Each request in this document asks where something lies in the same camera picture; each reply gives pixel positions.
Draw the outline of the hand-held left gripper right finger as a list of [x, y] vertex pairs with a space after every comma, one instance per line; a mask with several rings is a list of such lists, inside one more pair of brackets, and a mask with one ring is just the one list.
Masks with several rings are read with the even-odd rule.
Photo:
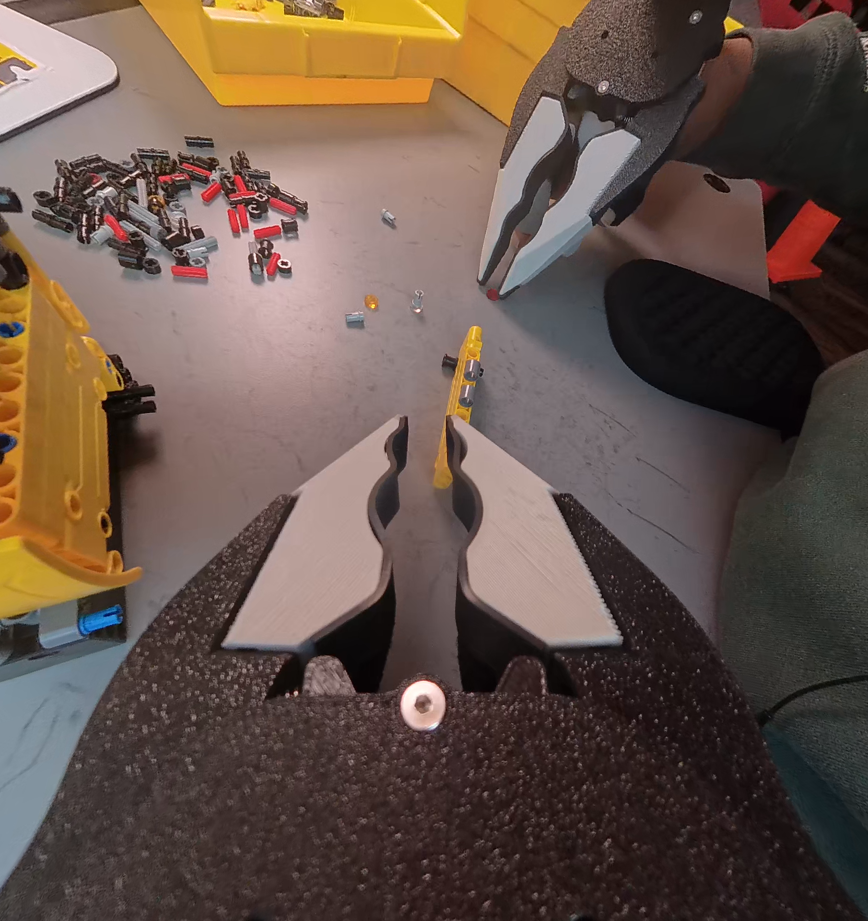
[[455, 624], [464, 689], [496, 689], [531, 657], [621, 650], [623, 635], [559, 506], [561, 494], [457, 416], [446, 419], [451, 506], [466, 536]]

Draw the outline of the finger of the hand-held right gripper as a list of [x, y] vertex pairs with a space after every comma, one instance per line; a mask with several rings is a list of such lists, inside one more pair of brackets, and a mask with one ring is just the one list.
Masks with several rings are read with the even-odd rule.
[[486, 283], [517, 233], [534, 238], [549, 208], [554, 179], [573, 149], [566, 107], [542, 96], [497, 173], [477, 275]]
[[509, 266], [499, 295], [506, 297], [530, 282], [557, 258], [578, 247], [593, 227], [591, 214], [601, 196], [639, 147], [630, 132], [615, 130], [592, 138], [580, 153], [571, 182], [552, 204], [534, 236]]

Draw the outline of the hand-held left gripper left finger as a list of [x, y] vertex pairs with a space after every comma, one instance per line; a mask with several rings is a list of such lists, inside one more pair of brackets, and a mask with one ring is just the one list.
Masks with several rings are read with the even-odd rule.
[[221, 639], [277, 652], [302, 670], [327, 656], [359, 693], [376, 693], [392, 645], [394, 562], [385, 530], [400, 507], [408, 418], [397, 415], [291, 497]]

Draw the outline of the yellow plastic bin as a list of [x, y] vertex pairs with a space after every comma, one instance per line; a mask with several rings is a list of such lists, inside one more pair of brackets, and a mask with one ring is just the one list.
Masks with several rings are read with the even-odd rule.
[[445, 82], [509, 126], [535, 65], [585, 1], [469, 1]]
[[344, 20], [142, 1], [225, 107], [424, 104], [451, 72], [465, 1], [345, 1]]

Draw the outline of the yellow lego beam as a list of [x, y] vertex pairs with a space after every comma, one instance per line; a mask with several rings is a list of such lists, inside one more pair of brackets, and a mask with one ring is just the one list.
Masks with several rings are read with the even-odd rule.
[[[458, 353], [454, 356], [460, 358], [461, 364], [466, 358], [477, 358], [481, 362], [482, 358], [482, 349], [483, 349], [483, 331], [482, 328], [478, 325], [472, 326], [466, 333], [462, 346], [460, 347]], [[449, 398], [447, 403], [447, 408], [445, 410], [445, 418], [449, 419], [453, 416], [457, 416], [462, 419], [464, 422], [468, 423], [471, 418], [472, 409], [459, 407], [457, 404], [457, 397], [459, 390], [461, 388], [461, 374], [452, 371], [450, 369], [443, 368], [444, 371], [449, 372], [451, 376], [451, 386], [449, 392]], [[433, 486], [436, 489], [444, 490], [451, 486], [452, 474], [449, 467], [449, 451], [448, 451], [448, 438], [447, 438], [447, 423], [444, 422], [441, 427], [440, 434], [440, 444], [438, 448], [438, 453], [435, 459], [433, 467]]]

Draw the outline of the yellow lego robot model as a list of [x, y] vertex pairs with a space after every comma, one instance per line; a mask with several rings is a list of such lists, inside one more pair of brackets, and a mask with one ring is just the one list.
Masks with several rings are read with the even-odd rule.
[[0, 187], [0, 683], [127, 638], [119, 427], [156, 411], [12, 233]]

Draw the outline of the pile of small lego pins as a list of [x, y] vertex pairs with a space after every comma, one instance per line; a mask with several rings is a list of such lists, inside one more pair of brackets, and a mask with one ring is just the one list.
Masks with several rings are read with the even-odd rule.
[[280, 246], [300, 236], [309, 203], [283, 189], [244, 149], [222, 160], [214, 149], [175, 152], [139, 146], [126, 158], [90, 153], [55, 161], [48, 190], [34, 192], [37, 224], [82, 247], [110, 250], [124, 272], [205, 282], [220, 247], [216, 220], [246, 247], [256, 281], [290, 276]]

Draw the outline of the pile of grey lego parts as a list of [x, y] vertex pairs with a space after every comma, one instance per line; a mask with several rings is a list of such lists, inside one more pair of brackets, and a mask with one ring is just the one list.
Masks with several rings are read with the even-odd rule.
[[260, 15], [272, 13], [290, 17], [345, 19], [344, 8], [332, 1], [203, 1], [202, 5], [209, 8], [225, 7]]

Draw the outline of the person's right hand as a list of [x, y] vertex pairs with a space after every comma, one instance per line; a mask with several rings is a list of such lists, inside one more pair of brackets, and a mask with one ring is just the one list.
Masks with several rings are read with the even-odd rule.
[[752, 44], [745, 36], [725, 40], [719, 55], [705, 63], [700, 77], [704, 92], [681, 128], [672, 158], [690, 162], [691, 155], [717, 136], [750, 77]]

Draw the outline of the red bag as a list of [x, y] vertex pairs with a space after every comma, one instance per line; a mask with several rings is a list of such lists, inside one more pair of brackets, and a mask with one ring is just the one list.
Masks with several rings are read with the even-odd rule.
[[757, 1], [761, 25], [767, 29], [796, 29], [803, 23], [832, 12], [850, 16], [853, 1]]

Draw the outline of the black quilted pad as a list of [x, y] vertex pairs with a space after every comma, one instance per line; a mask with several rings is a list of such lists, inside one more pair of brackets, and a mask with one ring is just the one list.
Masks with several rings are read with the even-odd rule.
[[607, 279], [612, 345], [657, 390], [772, 428], [804, 424], [825, 369], [804, 326], [768, 298], [662, 260], [631, 260]]

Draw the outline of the orange traffic cone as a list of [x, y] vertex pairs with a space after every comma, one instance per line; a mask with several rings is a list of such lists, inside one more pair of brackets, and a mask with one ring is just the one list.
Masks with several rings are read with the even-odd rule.
[[840, 217], [805, 201], [792, 214], [776, 241], [766, 251], [766, 270], [772, 284], [811, 281], [821, 277], [814, 258], [840, 223]]

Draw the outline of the person's green sweatshirt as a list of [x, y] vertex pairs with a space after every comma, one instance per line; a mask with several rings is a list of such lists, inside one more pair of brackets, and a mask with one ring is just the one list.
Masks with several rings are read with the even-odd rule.
[[[801, 432], [742, 493], [717, 618], [756, 713], [868, 673], [868, 350], [819, 376]], [[761, 731], [811, 842], [868, 919], [868, 684], [799, 699]]]

